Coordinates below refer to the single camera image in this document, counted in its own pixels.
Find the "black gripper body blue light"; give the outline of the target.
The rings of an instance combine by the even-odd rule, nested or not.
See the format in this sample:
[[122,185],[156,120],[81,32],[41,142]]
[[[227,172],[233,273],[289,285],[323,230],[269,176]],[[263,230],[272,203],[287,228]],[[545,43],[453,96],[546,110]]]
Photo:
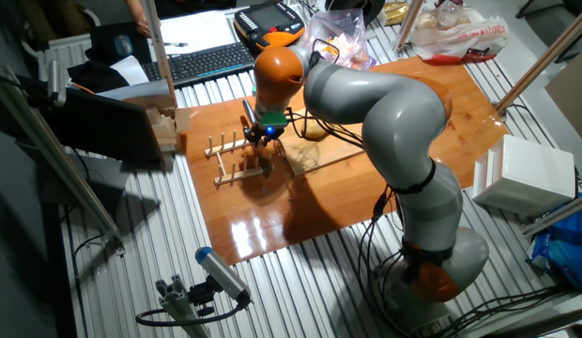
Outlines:
[[243,133],[246,140],[249,137],[254,137],[257,142],[261,138],[266,138],[268,141],[273,141],[279,138],[279,130],[272,127],[262,127],[259,124],[247,124],[243,126]]

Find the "person's bare hand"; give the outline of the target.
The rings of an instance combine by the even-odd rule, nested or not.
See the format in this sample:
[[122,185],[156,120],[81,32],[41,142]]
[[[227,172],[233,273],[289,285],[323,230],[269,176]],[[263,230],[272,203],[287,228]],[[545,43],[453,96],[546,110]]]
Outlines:
[[148,26],[148,22],[147,22],[147,18],[146,15],[143,11],[139,11],[139,12],[135,12],[133,14],[133,18],[136,24],[136,29],[137,32],[146,37],[149,38],[150,37],[150,30],[149,30],[149,26]]

